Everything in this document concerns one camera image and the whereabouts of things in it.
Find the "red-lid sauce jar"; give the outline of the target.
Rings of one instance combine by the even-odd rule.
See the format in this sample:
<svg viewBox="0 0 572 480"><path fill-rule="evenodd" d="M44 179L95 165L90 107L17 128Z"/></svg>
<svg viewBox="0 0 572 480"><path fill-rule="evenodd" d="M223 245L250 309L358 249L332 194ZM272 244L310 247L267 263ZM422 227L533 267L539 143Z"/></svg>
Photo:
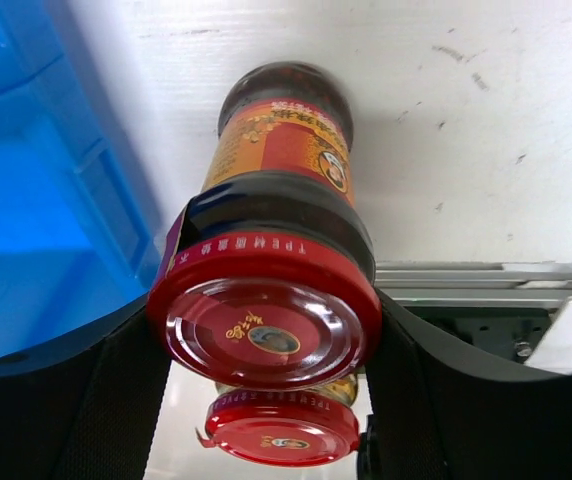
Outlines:
<svg viewBox="0 0 572 480"><path fill-rule="evenodd" d="M147 301L173 361L259 390L325 384L364 362L381 304L355 208L353 132L340 89L309 64L269 63L232 87Z"/></svg>
<svg viewBox="0 0 572 480"><path fill-rule="evenodd" d="M349 374L297 391L263 391L217 384L204 428L204 448L219 448L245 461L308 468L335 462L356 451L359 422L352 406L358 379Z"/></svg>

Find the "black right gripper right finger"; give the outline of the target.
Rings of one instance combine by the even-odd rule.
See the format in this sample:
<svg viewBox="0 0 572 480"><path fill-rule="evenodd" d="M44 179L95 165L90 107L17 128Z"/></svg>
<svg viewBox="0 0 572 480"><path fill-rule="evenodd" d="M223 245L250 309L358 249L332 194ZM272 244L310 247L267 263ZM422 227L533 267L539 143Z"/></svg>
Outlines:
<svg viewBox="0 0 572 480"><path fill-rule="evenodd" d="M572 375L493 355L382 298L362 479L572 479Z"/></svg>

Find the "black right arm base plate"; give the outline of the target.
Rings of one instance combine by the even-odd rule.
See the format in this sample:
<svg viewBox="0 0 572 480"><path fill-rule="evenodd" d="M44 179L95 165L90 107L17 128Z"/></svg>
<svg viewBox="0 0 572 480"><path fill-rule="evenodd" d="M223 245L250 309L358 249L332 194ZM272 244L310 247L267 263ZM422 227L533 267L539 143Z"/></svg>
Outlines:
<svg viewBox="0 0 572 480"><path fill-rule="evenodd" d="M492 355L524 364L552 325L549 312L522 307L411 307L410 312Z"/></svg>

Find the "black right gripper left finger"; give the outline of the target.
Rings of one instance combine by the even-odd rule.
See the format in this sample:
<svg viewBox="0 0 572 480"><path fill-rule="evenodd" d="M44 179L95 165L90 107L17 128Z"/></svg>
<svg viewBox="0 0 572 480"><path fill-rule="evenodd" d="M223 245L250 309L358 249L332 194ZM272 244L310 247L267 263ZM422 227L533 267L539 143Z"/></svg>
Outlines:
<svg viewBox="0 0 572 480"><path fill-rule="evenodd" d="M0 358L0 479L141 479L169 359L141 302Z"/></svg>

